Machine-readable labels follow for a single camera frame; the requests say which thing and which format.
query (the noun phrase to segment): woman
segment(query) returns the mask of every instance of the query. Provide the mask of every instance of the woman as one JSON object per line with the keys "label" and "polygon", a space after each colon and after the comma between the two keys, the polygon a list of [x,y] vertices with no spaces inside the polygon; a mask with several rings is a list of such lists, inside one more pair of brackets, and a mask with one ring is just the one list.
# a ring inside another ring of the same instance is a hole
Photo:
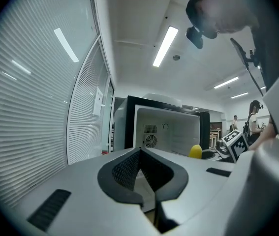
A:
{"label": "woman", "polygon": [[260,128],[256,118],[256,114],[260,110],[259,101],[254,100],[249,106],[249,116],[248,116],[248,127],[249,127],[249,137],[248,142],[253,144],[260,136],[263,128]]}

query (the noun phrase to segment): white object on top of appliance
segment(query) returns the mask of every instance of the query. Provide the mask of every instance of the white object on top of appliance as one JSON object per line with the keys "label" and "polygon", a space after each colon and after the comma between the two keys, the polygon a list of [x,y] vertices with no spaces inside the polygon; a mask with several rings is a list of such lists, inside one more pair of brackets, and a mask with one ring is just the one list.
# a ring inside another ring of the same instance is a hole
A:
{"label": "white object on top of appliance", "polygon": [[163,102],[163,103],[167,103],[167,104],[171,104],[174,106],[178,106],[178,107],[182,107],[182,101],[178,100],[178,99],[174,99],[165,95],[161,95],[161,94],[155,94],[155,93],[147,93],[144,95],[145,99],[148,100],[154,100],[154,101],[158,101],[158,102]]}

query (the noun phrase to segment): black shirt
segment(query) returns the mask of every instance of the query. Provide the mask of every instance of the black shirt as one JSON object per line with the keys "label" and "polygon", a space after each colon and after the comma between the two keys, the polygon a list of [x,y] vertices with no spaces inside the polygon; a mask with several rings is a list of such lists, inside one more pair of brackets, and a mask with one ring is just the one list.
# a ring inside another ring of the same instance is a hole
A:
{"label": "black shirt", "polygon": [[266,90],[279,77],[279,13],[269,0],[246,0],[259,27],[252,29]]}

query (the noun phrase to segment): ceiling light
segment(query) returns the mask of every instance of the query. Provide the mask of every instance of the ceiling light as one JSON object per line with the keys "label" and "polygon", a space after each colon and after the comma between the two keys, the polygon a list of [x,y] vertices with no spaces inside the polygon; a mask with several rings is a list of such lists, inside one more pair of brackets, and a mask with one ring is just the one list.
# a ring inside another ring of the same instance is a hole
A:
{"label": "ceiling light", "polygon": [[166,55],[167,51],[169,50],[175,36],[178,33],[178,29],[173,28],[172,26],[169,27],[167,34],[164,37],[164,40],[160,46],[158,54],[154,61],[154,66],[159,67],[164,56]]}
{"label": "ceiling light", "polygon": [[72,61],[74,61],[75,63],[78,62],[79,60],[78,60],[77,56],[74,54],[74,52],[73,52],[72,48],[70,47],[69,43],[67,42],[64,34],[62,33],[62,30],[60,28],[57,28],[57,29],[54,30],[54,33],[55,33],[56,37],[59,39],[61,45],[63,46],[63,48],[65,49],[67,54],[72,59]]}
{"label": "ceiling light", "polygon": [[236,80],[238,80],[238,79],[239,79],[238,77],[235,77],[235,78],[233,78],[233,79],[231,79],[231,80],[229,80],[229,81],[226,81],[226,82],[224,82],[224,83],[222,83],[222,84],[220,84],[220,85],[218,85],[218,86],[215,86],[214,89],[217,89],[217,88],[219,88],[219,87],[222,87],[222,86],[224,86],[224,85],[226,85],[226,84],[229,84],[229,83],[231,83],[231,82],[233,82],[233,81],[236,81]]}
{"label": "ceiling light", "polygon": [[14,79],[15,81],[17,80],[15,77],[12,77],[11,75],[9,75],[8,73],[2,72],[4,75],[8,76],[11,79]]}
{"label": "ceiling light", "polygon": [[242,93],[242,94],[233,96],[233,97],[231,97],[231,99],[238,98],[238,97],[243,96],[243,95],[246,95],[246,94],[248,94],[248,92],[245,92],[245,93]]}
{"label": "ceiling light", "polygon": [[16,61],[12,60],[11,61],[14,65],[16,65],[16,67],[20,68],[21,70],[23,70],[25,73],[31,74],[31,72],[27,69],[25,69],[23,66],[21,66],[20,64],[18,64]]}

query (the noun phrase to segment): man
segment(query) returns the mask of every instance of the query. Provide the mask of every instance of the man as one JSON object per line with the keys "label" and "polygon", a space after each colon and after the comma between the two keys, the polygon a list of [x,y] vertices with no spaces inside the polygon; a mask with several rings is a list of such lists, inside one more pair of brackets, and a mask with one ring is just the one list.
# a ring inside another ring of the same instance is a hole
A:
{"label": "man", "polygon": [[[186,14],[208,38],[250,27],[264,83],[270,89],[279,77],[279,14],[268,0],[190,0]],[[275,136],[276,127],[270,118],[250,149],[255,150],[264,140]]]}
{"label": "man", "polygon": [[238,122],[237,122],[238,117],[237,116],[233,116],[233,120],[232,120],[232,130],[238,129]]}

